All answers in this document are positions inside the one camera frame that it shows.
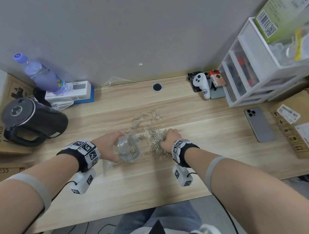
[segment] black kettle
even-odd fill
[[[47,138],[61,135],[68,126],[64,113],[54,110],[30,98],[18,98],[6,105],[1,115],[5,124],[4,137],[18,145],[35,147]],[[34,140],[17,136],[21,128],[37,135]]]

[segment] gray smartphone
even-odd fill
[[[265,143],[276,139],[260,107],[248,108],[244,112],[258,142]]]

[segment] gray wall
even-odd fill
[[[2,0],[0,69],[22,52],[64,81],[102,85],[218,65],[264,0]]]

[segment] hand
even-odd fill
[[[166,140],[165,141],[161,141],[160,145],[161,147],[166,150],[169,153],[172,153],[172,148],[173,148],[173,144],[175,143],[175,141],[182,139],[182,136],[179,134],[179,131],[177,129],[169,129],[167,131],[166,135]]]
[[[112,162],[120,161],[120,158],[113,151],[113,145],[120,136],[124,136],[124,134],[122,132],[113,132],[91,141],[98,148],[101,154],[101,159],[106,159]]]

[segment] jeans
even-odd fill
[[[150,208],[123,215],[114,234],[130,234],[141,227],[153,227],[160,220],[164,228],[191,232],[202,225],[201,218],[189,201]]]

